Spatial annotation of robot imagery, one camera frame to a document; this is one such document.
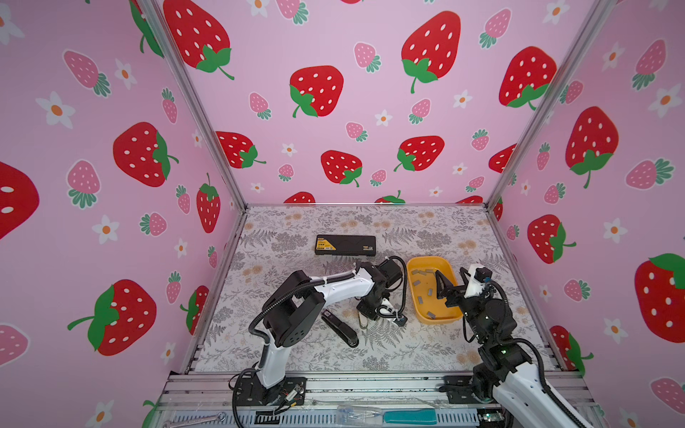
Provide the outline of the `black stapler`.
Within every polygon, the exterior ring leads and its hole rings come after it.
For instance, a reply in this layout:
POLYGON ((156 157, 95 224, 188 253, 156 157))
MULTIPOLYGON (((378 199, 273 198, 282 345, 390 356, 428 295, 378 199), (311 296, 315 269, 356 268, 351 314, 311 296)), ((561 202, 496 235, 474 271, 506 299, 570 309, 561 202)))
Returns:
POLYGON ((350 348, 357 348, 360 344, 357 332, 348 324, 339 319, 330 310, 324 310, 321 314, 324 323, 350 348))

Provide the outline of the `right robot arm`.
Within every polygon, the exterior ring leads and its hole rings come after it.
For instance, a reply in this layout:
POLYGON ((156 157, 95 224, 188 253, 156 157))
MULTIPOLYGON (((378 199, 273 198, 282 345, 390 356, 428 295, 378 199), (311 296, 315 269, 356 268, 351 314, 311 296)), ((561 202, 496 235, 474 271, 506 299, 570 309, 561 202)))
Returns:
POLYGON ((462 312, 462 325, 476 341, 481 363, 468 383, 444 378, 439 391, 469 396, 483 404, 496 402, 524 427, 590 427, 568 401, 547 382, 540 351, 528 340, 515 338, 517 328, 508 296, 492 279, 492 271, 474 264, 460 269, 462 285, 435 272, 437 298, 462 312))

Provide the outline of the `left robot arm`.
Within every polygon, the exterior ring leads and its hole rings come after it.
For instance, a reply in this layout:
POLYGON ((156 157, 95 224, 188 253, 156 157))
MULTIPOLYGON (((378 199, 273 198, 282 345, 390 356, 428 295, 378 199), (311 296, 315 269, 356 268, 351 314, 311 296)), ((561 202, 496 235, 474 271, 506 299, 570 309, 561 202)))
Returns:
POLYGON ((259 363, 247 371, 266 392, 281 385, 292 347, 329 306, 341 301, 356 301, 358 313, 370 321, 390 319, 405 326, 408 282, 406 262, 394 255, 379 264, 358 262, 353 270, 334 276, 294 271, 248 326, 250 335, 263 340, 263 347, 259 363))

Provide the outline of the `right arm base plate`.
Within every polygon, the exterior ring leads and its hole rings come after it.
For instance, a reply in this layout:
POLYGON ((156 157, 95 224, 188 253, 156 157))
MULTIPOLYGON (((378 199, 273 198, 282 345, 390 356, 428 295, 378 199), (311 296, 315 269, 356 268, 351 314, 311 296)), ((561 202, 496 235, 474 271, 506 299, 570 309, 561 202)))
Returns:
POLYGON ((494 399, 473 376, 444 376, 438 392, 444 393, 450 404, 492 404, 494 399))

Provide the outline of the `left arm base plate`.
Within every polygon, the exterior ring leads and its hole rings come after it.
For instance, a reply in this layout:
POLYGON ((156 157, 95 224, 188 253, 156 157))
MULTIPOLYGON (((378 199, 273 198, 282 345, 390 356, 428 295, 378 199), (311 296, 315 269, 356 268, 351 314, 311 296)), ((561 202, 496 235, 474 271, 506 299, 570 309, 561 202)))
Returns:
POLYGON ((287 376, 272 387, 265 387, 256 374, 240 376, 233 390, 233 403, 239 407, 282 406, 286 402, 302 405, 305 399, 306 377, 287 376))

